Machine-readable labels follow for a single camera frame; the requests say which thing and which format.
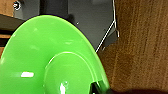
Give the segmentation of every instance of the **green plastic object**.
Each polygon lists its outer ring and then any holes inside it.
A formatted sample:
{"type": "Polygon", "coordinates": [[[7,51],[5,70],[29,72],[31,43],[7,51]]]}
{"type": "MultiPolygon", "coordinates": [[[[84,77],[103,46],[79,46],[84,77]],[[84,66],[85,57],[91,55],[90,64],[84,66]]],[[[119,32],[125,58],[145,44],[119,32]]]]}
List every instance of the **green plastic object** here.
{"type": "Polygon", "coordinates": [[[85,36],[56,16],[37,16],[11,36],[0,60],[0,94],[102,94],[109,83],[85,36]]]}

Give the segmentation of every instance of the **wooden surface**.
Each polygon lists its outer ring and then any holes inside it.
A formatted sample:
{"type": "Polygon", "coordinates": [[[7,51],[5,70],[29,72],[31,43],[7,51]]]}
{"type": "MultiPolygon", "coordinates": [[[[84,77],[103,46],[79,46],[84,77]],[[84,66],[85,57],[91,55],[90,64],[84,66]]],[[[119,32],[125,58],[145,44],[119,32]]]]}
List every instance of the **wooden surface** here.
{"type": "MultiPolygon", "coordinates": [[[[16,0],[0,0],[0,14],[13,16],[13,2],[16,0]]],[[[9,38],[9,35],[0,34],[0,38],[9,38]]],[[[4,47],[0,47],[0,57],[4,47]]]]}
{"type": "MultiPolygon", "coordinates": [[[[0,0],[0,14],[12,16],[13,1],[0,0]]],[[[120,38],[98,52],[112,89],[168,91],[168,0],[115,4],[120,38]]]]}

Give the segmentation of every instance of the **wooden panel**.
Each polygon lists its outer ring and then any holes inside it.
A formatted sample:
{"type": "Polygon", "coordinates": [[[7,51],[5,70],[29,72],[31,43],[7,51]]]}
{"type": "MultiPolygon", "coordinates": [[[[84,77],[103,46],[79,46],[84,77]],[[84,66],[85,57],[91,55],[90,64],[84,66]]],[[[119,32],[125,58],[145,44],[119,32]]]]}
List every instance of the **wooden panel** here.
{"type": "MultiPolygon", "coordinates": [[[[16,0],[0,0],[0,14],[13,16],[13,2],[16,0]]],[[[9,35],[0,35],[0,38],[8,38],[9,35]]],[[[4,47],[0,47],[0,57],[4,47]]]]}
{"type": "Polygon", "coordinates": [[[99,56],[114,90],[168,91],[168,0],[115,0],[120,38],[99,56]]]}

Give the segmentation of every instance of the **green plate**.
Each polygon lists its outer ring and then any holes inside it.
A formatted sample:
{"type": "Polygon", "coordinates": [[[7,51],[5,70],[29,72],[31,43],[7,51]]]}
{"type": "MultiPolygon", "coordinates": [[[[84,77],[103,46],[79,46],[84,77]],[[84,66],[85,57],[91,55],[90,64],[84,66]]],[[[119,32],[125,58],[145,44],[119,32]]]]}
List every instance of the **green plate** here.
{"type": "Polygon", "coordinates": [[[109,89],[103,66],[85,36],[56,16],[37,16],[11,36],[0,61],[0,94],[89,94],[109,89]]]}

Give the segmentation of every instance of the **green dish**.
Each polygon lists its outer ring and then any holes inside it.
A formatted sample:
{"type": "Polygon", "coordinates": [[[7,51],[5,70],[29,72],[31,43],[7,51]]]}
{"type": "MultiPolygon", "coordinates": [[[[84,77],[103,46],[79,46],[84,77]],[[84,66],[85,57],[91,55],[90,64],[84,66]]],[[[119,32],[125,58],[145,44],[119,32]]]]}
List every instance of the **green dish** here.
{"type": "Polygon", "coordinates": [[[56,16],[37,16],[23,23],[0,61],[0,94],[89,94],[93,82],[101,92],[110,88],[89,41],[56,16]]]}

